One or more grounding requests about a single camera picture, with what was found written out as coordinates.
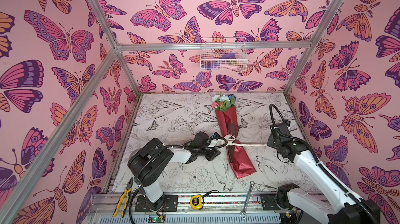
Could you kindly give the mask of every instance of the wrench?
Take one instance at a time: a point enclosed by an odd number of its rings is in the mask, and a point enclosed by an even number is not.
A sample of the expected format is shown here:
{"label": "wrench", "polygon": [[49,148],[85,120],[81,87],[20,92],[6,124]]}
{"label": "wrench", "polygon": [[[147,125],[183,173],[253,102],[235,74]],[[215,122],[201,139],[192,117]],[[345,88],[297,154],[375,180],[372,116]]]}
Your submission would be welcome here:
{"label": "wrench", "polygon": [[246,201],[244,202],[244,206],[243,206],[243,210],[240,212],[240,217],[244,219],[246,219],[247,215],[246,215],[246,210],[247,210],[247,205],[249,204],[249,200],[250,200],[250,196],[251,196],[251,191],[253,189],[254,186],[254,182],[250,181],[250,187],[249,187],[249,191],[247,192],[247,196],[246,196]]}

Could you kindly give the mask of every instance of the pliers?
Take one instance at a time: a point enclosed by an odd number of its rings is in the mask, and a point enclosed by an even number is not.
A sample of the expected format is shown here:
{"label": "pliers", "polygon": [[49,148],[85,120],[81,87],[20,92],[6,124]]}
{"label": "pliers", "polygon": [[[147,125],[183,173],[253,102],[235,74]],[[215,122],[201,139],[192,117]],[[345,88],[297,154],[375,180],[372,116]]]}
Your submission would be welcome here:
{"label": "pliers", "polygon": [[119,199],[119,201],[118,201],[118,203],[117,203],[117,206],[115,207],[113,217],[116,217],[116,216],[117,216],[118,210],[120,209],[120,206],[121,206],[122,202],[124,201],[124,199],[125,199],[125,197],[126,197],[126,202],[125,202],[124,210],[122,211],[122,214],[121,214],[121,218],[124,217],[124,214],[125,214],[125,211],[126,211],[126,206],[127,206],[127,204],[128,204],[128,200],[129,200],[129,196],[130,196],[130,192],[132,191],[132,185],[133,185],[133,177],[131,177],[131,179],[130,179],[129,182],[127,183],[127,186],[126,186],[126,188],[124,189],[124,192],[123,192],[123,194],[121,195],[121,197],[120,197],[120,199]]}

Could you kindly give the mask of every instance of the red wrapping paper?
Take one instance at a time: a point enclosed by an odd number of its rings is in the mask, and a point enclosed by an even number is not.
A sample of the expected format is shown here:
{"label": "red wrapping paper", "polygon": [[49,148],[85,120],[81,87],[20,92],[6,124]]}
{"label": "red wrapping paper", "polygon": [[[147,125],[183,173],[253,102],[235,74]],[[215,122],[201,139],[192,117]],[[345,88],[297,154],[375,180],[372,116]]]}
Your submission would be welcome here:
{"label": "red wrapping paper", "polygon": [[[236,115],[236,107],[230,107],[225,112],[215,111],[217,115],[218,124],[220,126],[222,136],[231,134],[237,137],[239,134],[238,117]],[[243,147],[227,146],[227,157],[229,165],[232,168],[236,178],[240,179],[256,172],[246,150]]]}

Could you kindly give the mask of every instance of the white wire basket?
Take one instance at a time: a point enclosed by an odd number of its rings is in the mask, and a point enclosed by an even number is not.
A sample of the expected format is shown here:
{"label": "white wire basket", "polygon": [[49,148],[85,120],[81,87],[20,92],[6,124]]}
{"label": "white wire basket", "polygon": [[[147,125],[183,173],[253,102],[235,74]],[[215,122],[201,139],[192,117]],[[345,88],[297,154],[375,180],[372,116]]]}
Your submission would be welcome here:
{"label": "white wire basket", "polygon": [[201,71],[244,71],[247,68],[248,55],[245,42],[221,42],[221,38],[202,38],[200,44]]}

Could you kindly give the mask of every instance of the white flower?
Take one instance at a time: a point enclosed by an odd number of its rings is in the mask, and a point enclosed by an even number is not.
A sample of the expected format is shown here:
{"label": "white flower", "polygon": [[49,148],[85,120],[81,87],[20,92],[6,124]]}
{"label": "white flower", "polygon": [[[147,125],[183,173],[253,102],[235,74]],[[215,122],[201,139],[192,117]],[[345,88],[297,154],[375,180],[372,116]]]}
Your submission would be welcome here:
{"label": "white flower", "polygon": [[220,101],[222,101],[222,102],[224,102],[224,101],[230,101],[230,99],[229,99],[228,96],[223,95],[223,96],[220,98]]}
{"label": "white flower", "polygon": [[221,96],[217,94],[217,95],[215,95],[215,96],[212,97],[212,101],[215,102],[215,101],[217,101],[218,99],[220,99],[220,97],[221,97]]}

